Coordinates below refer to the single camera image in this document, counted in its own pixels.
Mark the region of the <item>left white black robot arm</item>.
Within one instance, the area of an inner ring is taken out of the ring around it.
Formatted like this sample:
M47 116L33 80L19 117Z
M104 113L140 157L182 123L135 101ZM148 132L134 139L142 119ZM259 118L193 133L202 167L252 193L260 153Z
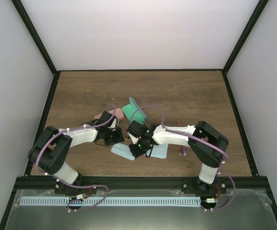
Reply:
M46 174L66 184L71 193L83 188L80 174L65 162L70 148L83 143L104 141L109 147L124 141L118 118L104 111L100 118L79 127L57 129L48 126L28 153L28 159Z

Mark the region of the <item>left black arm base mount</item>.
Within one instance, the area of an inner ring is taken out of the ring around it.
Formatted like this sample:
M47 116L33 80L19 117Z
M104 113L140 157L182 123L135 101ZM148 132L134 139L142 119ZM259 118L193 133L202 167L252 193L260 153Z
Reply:
M82 178L76 179L75 182L70 185L67 185L64 182L57 182L55 194L74 196L79 194L95 194L97 192L97 188L87 187L87 185L83 185L82 182Z

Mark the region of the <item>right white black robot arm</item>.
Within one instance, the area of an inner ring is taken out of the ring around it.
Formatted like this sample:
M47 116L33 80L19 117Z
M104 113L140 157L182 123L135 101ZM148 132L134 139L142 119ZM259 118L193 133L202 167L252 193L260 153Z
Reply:
M203 193L210 193L215 187L215 178L220 165L227 158L228 139L204 121L195 126L164 126L151 124L150 127L131 122L127 128L131 154L138 158L152 150L155 145L180 145L191 148L201 161L201 170L196 187Z

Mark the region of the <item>pink glasses case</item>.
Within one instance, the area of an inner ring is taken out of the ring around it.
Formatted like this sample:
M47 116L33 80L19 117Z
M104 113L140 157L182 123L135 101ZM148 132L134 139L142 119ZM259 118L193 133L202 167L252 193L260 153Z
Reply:
M94 119L99 119L102 114L98 114L94 116ZM122 120L124 118L124 113L121 108L116 108L115 114L114 114L118 120Z

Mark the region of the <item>green glasses case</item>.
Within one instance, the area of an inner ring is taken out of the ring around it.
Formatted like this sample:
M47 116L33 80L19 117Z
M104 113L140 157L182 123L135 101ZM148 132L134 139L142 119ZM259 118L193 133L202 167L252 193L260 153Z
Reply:
M136 121L139 124L144 125L147 120L147 116L142 109L139 110L139 108L140 106L134 98L129 97L129 103L122 107L122 112L129 122Z

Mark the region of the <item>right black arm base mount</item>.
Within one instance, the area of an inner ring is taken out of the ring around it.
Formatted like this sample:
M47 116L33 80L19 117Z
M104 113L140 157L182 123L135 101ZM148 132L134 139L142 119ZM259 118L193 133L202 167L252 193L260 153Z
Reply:
M194 194L195 196L214 196L219 190L220 194L225 194L226 189L222 187L223 180L216 178L212 184L202 182L198 177L189 177L182 180L181 192Z

